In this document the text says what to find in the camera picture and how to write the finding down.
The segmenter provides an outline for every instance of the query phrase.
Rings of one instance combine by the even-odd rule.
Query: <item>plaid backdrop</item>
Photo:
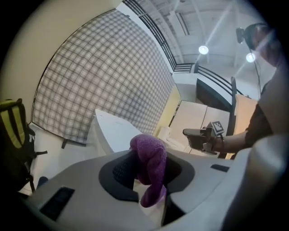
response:
[[[113,10],[79,28],[53,56],[37,89],[33,122],[85,143],[97,108],[152,134],[172,87],[153,40]]]

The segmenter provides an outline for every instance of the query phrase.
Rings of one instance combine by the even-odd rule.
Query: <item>white panel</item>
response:
[[[185,73],[185,74],[172,74],[172,78],[175,81],[176,84],[181,83],[181,84],[192,84],[196,85],[197,84],[197,79],[198,76],[195,76],[193,73]]]
[[[182,131],[186,128],[200,129],[206,109],[207,105],[182,101],[170,126],[170,138],[186,147],[189,142]]]
[[[103,142],[107,142],[113,152],[130,149],[131,139],[141,134],[136,127],[122,118],[97,109],[95,114],[100,128],[98,133],[102,133],[105,139]]]
[[[181,100],[196,102],[197,77],[193,73],[172,74],[173,80],[181,95]]]
[[[196,85],[178,83],[177,89],[181,95],[181,100],[196,102]]]

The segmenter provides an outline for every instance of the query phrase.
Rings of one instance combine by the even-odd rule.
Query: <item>wooden panel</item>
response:
[[[185,147],[189,144],[182,131],[186,128],[200,129],[206,113],[207,105],[182,101],[170,128],[170,138],[180,142]]]
[[[236,95],[236,125],[234,134],[242,133],[248,127],[250,119],[256,108],[257,100]]]

